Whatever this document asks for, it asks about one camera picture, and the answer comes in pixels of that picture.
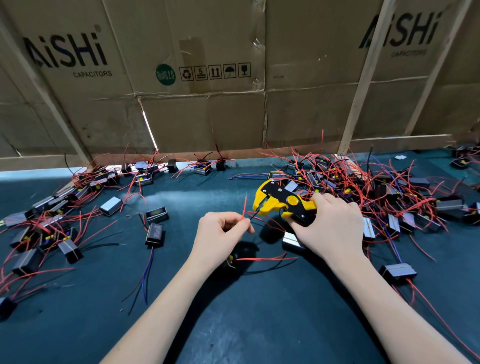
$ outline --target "wire stripper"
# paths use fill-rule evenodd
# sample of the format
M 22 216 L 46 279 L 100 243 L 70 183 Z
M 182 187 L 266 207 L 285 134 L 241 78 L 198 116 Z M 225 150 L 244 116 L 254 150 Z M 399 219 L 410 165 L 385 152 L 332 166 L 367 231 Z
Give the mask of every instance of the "wire stripper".
M 261 216 L 267 216 L 271 211 L 279 211 L 281 208 L 284 209 L 283 218 L 292 217 L 305 226 L 313 222 L 313 212 L 317 210 L 315 202 L 303 200 L 273 180 L 262 183 L 255 193 L 253 210 L 258 210 Z

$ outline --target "green circle logo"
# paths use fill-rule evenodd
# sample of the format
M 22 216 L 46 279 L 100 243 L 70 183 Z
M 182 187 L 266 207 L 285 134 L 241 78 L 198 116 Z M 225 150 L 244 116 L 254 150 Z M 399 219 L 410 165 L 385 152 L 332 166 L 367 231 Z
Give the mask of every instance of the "green circle logo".
M 162 85 L 170 86 L 175 83 L 175 71 L 168 64 L 159 64 L 155 74 Z

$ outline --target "cardboard wall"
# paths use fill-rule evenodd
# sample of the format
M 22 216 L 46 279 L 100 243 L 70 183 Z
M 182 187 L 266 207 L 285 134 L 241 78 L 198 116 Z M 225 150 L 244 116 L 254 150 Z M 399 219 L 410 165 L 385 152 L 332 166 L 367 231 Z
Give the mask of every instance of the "cardboard wall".
M 123 153 L 126 145 L 130 154 L 151 153 L 140 105 L 160 152 L 340 140 L 382 6 L 0 1 L 91 154 Z M 398 0 L 354 138 L 403 134 L 463 1 Z M 415 134 L 475 129 L 479 16 L 473 2 Z M 26 153 L 71 151 L 18 66 L 3 63 L 0 81 L 11 83 L 0 91 L 0 115 L 21 117 L 35 132 L 0 126 L 0 153 L 11 153 L 10 145 Z

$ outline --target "umbrella symbol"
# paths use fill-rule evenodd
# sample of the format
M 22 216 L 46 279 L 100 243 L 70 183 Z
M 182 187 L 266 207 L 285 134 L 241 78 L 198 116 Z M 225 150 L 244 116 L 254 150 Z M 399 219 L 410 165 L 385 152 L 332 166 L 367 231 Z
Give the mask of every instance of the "umbrella symbol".
M 235 72 L 235 68 L 233 68 L 232 66 L 228 66 L 226 69 L 225 69 L 225 73 L 228 72 L 228 75 L 230 76 L 230 74 L 232 72 Z

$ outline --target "yellow circular button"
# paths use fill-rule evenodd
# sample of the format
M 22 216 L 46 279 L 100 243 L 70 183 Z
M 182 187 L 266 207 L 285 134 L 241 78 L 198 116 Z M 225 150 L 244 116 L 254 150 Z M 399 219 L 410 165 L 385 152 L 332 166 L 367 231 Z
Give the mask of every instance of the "yellow circular button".
M 287 202 L 288 202 L 290 205 L 295 206 L 296 204 L 298 204 L 299 199 L 296 198 L 295 196 L 290 195 L 290 196 L 287 197 Z

